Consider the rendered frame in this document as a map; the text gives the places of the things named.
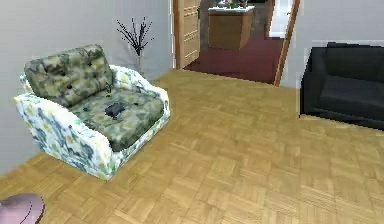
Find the brown cabinet with white top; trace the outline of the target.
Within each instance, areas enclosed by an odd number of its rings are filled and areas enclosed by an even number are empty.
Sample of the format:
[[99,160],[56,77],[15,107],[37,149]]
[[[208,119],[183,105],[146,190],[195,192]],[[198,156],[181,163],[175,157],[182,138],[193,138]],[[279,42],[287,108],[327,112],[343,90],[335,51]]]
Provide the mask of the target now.
[[209,47],[225,50],[244,47],[250,38],[253,12],[254,6],[209,8]]

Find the white room door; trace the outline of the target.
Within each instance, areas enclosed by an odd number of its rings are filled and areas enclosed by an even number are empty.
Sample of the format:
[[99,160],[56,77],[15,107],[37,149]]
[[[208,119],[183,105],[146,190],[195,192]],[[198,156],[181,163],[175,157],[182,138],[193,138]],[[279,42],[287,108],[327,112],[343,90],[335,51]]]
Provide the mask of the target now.
[[294,0],[275,0],[269,36],[284,38]]

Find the green house plant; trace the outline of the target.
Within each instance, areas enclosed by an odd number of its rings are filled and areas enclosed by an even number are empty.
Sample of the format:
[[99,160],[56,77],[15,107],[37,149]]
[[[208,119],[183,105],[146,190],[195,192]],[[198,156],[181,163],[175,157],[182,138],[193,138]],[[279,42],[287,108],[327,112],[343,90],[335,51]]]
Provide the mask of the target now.
[[248,0],[217,0],[217,6],[219,8],[246,8]]

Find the glass vase with black twigs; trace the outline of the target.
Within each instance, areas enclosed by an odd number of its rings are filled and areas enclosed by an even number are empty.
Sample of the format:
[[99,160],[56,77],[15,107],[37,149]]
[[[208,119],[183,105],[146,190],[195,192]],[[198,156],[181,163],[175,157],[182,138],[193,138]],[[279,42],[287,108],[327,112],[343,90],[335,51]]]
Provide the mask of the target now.
[[117,31],[122,35],[122,39],[133,49],[137,56],[137,70],[142,72],[142,55],[144,49],[154,37],[149,37],[148,33],[152,28],[152,22],[148,22],[146,17],[143,17],[141,22],[136,22],[131,18],[131,25],[127,26],[120,20],[117,21]]

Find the brown wooden room door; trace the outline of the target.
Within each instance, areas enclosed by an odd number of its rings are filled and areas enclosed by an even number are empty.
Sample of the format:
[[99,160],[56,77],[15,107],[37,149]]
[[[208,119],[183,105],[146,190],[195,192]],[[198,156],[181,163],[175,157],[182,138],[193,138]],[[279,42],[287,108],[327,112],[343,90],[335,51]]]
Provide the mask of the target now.
[[173,0],[176,68],[183,69],[199,57],[201,0]]

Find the black sofa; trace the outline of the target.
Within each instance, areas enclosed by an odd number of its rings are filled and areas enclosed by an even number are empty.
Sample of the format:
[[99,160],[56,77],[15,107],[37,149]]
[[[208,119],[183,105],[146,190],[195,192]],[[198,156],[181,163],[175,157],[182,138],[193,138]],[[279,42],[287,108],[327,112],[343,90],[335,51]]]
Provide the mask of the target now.
[[384,47],[313,47],[301,80],[300,113],[384,131]]

